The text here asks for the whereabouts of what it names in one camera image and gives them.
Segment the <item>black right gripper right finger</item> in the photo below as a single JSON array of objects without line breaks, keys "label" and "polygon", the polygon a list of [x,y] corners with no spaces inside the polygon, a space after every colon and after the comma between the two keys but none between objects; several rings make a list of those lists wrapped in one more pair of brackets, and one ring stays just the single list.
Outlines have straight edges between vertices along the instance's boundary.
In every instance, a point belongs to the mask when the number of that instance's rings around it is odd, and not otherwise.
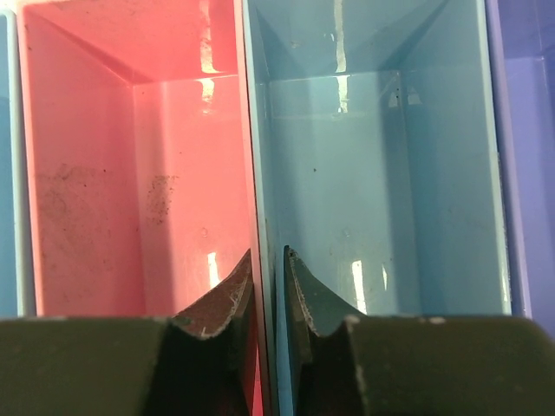
[{"label": "black right gripper right finger", "polygon": [[554,343],[512,316],[368,316],[284,248],[297,415],[551,415]]}]

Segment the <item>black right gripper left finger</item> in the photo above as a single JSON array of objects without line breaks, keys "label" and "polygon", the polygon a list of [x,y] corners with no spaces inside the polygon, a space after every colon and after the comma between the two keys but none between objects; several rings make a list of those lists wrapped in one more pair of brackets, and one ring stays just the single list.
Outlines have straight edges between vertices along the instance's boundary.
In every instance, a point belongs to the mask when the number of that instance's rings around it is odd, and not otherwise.
[{"label": "black right gripper left finger", "polygon": [[4,415],[248,415],[256,367],[251,258],[172,317],[1,324]]}]

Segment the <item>pink plastic bin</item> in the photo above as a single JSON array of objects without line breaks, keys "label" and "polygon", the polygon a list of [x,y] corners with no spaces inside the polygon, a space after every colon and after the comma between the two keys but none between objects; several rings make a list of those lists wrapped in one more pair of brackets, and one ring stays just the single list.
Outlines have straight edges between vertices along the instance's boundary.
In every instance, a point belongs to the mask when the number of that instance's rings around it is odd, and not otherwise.
[{"label": "pink plastic bin", "polygon": [[17,13],[37,315],[172,317],[251,257],[234,1]]}]

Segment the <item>teal blue plastic bin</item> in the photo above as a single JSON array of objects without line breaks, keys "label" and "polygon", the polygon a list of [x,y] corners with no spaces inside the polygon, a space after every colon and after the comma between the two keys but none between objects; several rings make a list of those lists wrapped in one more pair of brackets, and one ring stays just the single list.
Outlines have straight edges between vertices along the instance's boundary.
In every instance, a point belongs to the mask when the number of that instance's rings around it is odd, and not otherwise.
[{"label": "teal blue plastic bin", "polygon": [[243,4],[271,392],[284,248],[367,315],[512,311],[482,1]]}]

